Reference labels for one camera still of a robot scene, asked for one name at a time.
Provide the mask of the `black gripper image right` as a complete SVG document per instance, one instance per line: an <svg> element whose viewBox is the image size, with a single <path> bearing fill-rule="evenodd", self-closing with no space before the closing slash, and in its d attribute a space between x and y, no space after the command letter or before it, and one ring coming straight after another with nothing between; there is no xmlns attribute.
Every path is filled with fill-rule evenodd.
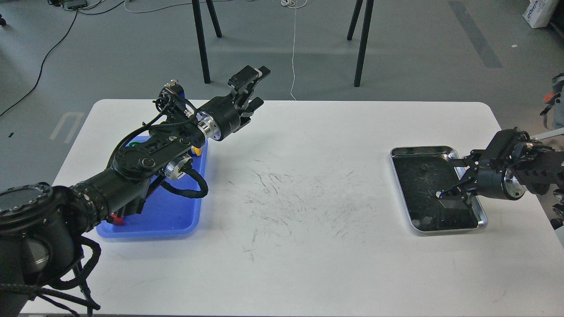
<svg viewBox="0 0 564 317"><path fill-rule="evenodd" d="M449 164L455 168L471 168L466 170L460 180L451 188L436 192L442 205L472 205L471 199L478 196L500 200L519 200L524 196L526 187L507 168L492 170L480 167L479 160L484 151L471 151L461 158L450 158Z"/></svg>

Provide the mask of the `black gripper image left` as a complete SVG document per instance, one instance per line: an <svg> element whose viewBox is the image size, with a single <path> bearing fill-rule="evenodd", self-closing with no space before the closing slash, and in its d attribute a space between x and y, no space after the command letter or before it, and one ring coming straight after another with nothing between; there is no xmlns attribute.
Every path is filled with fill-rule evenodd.
<svg viewBox="0 0 564 317"><path fill-rule="evenodd" d="M250 123L250 117L264 101L261 98L249 101L249 98L254 93L255 85L270 73L271 70L266 66L245 66L228 80L231 88L229 96L216 96L198 109L197 126L206 139L220 142Z"/></svg>

